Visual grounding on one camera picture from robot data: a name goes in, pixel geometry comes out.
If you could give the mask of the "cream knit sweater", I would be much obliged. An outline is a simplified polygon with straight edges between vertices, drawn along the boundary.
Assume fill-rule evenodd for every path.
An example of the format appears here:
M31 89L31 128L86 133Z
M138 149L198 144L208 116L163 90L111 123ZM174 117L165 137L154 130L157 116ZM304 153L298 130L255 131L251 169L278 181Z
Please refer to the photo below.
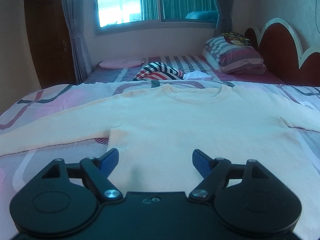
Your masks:
M319 109L242 86L165 84L94 100L1 133L1 157L97 138L108 139L106 151L119 151L110 181L121 192L190 192L201 181L191 162L196 148L234 163L257 159L302 201L296 234L319 239Z

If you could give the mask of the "pink patterned quilt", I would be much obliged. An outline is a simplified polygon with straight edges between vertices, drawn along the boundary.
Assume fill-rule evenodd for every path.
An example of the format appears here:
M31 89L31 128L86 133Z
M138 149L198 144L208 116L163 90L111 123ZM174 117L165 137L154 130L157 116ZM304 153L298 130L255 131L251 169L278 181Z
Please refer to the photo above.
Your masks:
M85 103L138 89L150 89L171 84L176 88L205 89L227 85L258 89L278 94L310 109L319 109L318 86L281 85L278 82L252 83L241 81L130 81L115 83L85 83L78 86L57 85L25 96L1 115L1 133L26 125L41 117L80 106ZM90 154L104 153L108 139L97 138L68 145L49 146L31 152L1 157L1 239L12 239L17 233L10 217L9 203L24 185L55 157L75 162Z

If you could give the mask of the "white folded cloth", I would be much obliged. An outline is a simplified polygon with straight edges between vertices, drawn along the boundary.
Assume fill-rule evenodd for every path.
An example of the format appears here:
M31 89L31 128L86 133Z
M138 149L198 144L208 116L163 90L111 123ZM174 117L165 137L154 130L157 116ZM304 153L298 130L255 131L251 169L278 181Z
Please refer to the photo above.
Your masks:
M193 72L185 73L183 75L184 80L212 80L213 76L208 75L199 70L195 70Z

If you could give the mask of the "pink flat pillow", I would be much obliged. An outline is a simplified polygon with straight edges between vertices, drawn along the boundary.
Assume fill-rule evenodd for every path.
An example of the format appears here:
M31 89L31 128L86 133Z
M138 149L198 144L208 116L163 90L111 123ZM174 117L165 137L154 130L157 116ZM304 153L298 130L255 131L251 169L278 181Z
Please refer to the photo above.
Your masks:
M131 68L141 66L145 62L146 59L113 59L99 63L99 67L104 69Z

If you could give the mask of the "striped bed sheet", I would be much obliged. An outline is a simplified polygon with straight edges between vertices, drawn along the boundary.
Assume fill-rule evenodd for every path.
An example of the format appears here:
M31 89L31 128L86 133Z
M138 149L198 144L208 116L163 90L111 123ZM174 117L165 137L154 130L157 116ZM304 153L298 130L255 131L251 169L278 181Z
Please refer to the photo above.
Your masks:
M251 74L223 74L215 70L202 56L161 56L150 57L146 63L162 62L169 67L179 69L184 73L199 70L213 77L214 81L243 81L267 84L283 84L284 82L275 77L269 71L262 75ZM103 69L97 66L94 72L84 81L84 83L108 83L132 81L135 75L141 70L142 66L121 68L121 69Z

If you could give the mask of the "red black striped garment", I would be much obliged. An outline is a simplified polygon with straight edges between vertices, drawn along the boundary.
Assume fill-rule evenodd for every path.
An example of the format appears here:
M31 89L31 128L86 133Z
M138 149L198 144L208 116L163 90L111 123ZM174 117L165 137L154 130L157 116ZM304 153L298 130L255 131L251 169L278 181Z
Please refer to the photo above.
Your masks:
M140 80L183 80L184 73L167 66L162 62L151 62L143 67L133 78L133 81Z

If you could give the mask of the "dark wooden door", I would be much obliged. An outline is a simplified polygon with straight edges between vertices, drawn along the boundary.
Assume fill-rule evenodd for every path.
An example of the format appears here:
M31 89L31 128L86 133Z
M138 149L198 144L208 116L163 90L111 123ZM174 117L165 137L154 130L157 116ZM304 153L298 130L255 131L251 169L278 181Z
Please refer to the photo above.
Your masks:
M24 0L31 57L42 88L76 84L61 0Z

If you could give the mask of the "yellow patterned pillow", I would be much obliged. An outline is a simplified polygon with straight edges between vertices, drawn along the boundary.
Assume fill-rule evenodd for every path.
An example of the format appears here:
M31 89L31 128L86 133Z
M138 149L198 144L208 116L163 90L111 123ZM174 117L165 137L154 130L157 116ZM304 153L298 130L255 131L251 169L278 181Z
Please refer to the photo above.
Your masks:
M251 41L243 35L235 32L222 33L225 41L236 46L251 46Z

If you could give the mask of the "grey left curtain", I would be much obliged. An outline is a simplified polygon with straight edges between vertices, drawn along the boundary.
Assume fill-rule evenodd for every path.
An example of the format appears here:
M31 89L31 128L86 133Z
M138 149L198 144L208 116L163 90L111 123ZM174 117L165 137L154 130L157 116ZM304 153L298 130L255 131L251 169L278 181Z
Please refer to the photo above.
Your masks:
M61 3L71 42L76 82L82 83L93 69L84 36L84 0L61 0Z

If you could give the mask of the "grey curtain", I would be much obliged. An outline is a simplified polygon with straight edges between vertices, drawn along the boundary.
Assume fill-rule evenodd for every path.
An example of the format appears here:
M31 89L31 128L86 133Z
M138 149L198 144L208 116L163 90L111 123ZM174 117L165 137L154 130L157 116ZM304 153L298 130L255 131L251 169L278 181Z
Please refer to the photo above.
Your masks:
M61 0L61 3L71 42L76 82L82 83L93 69L84 36L84 0Z
M219 34L231 32L233 29L232 9L234 0L215 0L217 9L216 31Z

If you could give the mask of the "grey right curtain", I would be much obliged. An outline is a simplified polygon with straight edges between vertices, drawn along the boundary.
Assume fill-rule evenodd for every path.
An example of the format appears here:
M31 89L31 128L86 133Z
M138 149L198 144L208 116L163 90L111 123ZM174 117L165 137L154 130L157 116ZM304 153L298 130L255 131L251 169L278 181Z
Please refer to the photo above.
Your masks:
M217 9L216 31L219 34L231 32L233 29L232 9L234 0L215 0Z

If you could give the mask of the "window with white frame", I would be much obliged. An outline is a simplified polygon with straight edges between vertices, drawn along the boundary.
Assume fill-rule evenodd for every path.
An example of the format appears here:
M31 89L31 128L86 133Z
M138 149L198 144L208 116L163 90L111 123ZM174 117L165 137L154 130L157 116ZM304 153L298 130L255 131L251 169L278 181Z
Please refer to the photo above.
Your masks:
M217 23L214 0L94 0L95 32L111 34L137 28Z

